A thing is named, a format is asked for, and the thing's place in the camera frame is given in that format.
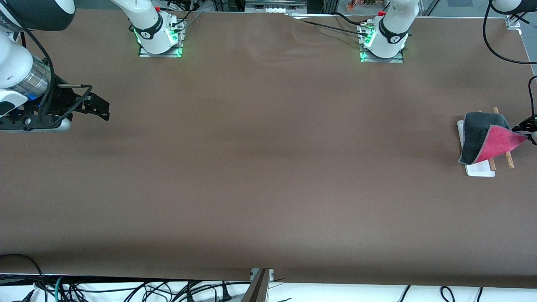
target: white tray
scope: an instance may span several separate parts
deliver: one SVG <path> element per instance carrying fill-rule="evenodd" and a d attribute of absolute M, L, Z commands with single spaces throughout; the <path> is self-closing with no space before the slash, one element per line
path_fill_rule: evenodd
<path fill-rule="evenodd" d="M 465 144 L 465 122 L 460 120 L 457 122 L 457 128 L 459 129 L 459 139 L 461 141 L 461 148 Z M 490 169 L 489 161 L 482 161 L 470 165 L 465 165 L 466 174 L 473 177 L 494 177 L 496 173 Z"/>

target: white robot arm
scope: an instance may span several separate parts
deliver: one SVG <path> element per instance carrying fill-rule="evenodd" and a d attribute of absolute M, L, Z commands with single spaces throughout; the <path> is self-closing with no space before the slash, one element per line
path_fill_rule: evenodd
<path fill-rule="evenodd" d="M 150 0 L 111 0 L 125 12 L 142 47 L 151 54 L 161 54 L 178 43 L 174 32 L 177 17 L 157 12 Z"/>
<path fill-rule="evenodd" d="M 385 16 L 373 19 L 373 33 L 366 40 L 365 47 L 374 55 L 388 59 L 403 49 L 408 38 L 410 25 L 419 12 L 419 0 L 391 0 L 391 7 Z M 492 0 L 491 7 L 496 12 L 512 15 L 537 10 L 536 0 Z"/>
<path fill-rule="evenodd" d="M 111 1 L 127 14 L 139 43 L 148 53 L 161 54 L 178 43 L 174 32 L 178 24 L 176 16 L 157 12 L 150 0 Z M 71 90 L 73 87 L 67 90 L 66 86 L 72 85 L 54 75 L 48 64 L 17 44 L 13 37 L 25 31 L 20 23 L 37 30 L 64 30 L 74 14 L 73 0 L 0 0 L 0 130 L 8 126 L 11 131 L 68 128 L 68 120 L 57 121 L 57 118 L 76 105 L 80 96 Z M 55 112 L 46 112 L 50 116 L 49 124 L 42 121 L 42 116 L 33 115 L 35 109 L 43 110 L 40 103 L 44 98 L 56 100 L 52 106 Z M 108 103 L 94 94 L 77 106 L 75 111 L 109 118 Z"/>

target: wooden chopstick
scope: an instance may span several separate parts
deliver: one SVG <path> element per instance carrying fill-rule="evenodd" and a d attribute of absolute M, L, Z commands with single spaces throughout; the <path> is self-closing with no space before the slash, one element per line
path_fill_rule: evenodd
<path fill-rule="evenodd" d="M 494 113 L 499 113 L 498 107 L 492 108 L 492 111 Z M 507 151 L 505 153 L 505 158 L 507 159 L 507 164 L 509 165 L 509 168 L 514 169 L 514 163 L 513 163 L 513 157 L 511 156 L 511 152 Z"/>

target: metal bracket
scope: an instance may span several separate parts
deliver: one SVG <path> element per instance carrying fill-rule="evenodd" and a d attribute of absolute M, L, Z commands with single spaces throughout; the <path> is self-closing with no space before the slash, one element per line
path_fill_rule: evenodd
<path fill-rule="evenodd" d="M 517 18 L 513 17 L 513 15 L 505 16 L 504 21 L 508 31 L 518 31 L 518 33 L 521 33 L 520 21 Z"/>
<path fill-rule="evenodd" d="M 374 35 L 373 20 L 370 19 L 361 25 L 356 26 L 356 30 L 360 33 L 367 33 L 369 36 L 358 36 L 358 44 L 360 45 L 360 61 L 361 62 L 374 62 L 374 63 L 403 63 L 403 52 L 399 51 L 395 57 L 384 59 L 374 55 L 369 48 L 365 47 L 365 43 L 369 42 L 371 35 Z"/>

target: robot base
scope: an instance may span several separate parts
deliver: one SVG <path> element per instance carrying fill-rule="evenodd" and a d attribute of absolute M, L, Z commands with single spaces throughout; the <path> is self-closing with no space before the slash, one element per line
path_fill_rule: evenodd
<path fill-rule="evenodd" d="M 360 25 L 356 26 L 356 29 L 358 32 L 365 32 L 367 34 L 371 33 L 371 26 L 373 23 L 373 20 L 370 19 L 367 21 L 367 25 L 362 27 Z M 375 62 L 375 63 L 403 63 L 403 52 L 399 51 L 395 57 L 391 57 L 388 59 L 384 59 L 381 57 L 378 57 L 374 55 L 367 47 L 365 47 L 366 39 L 368 37 L 364 37 L 362 35 L 358 36 L 358 43 L 360 45 L 360 61 L 361 62 Z"/>
<path fill-rule="evenodd" d="M 177 17 L 172 15 L 171 16 L 172 22 L 177 22 Z M 171 37 L 174 40 L 178 40 L 178 42 L 173 45 L 168 51 L 161 53 L 161 54 L 152 54 L 147 52 L 141 45 L 140 50 L 138 51 L 138 56 L 140 57 L 181 57 L 183 55 L 183 44 L 185 42 L 185 30 L 187 27 L 187 20 L 183 20 L 180 24 L 171 27 L 170 30 L 174 31 L 174 33 L 171 33 Z"/>

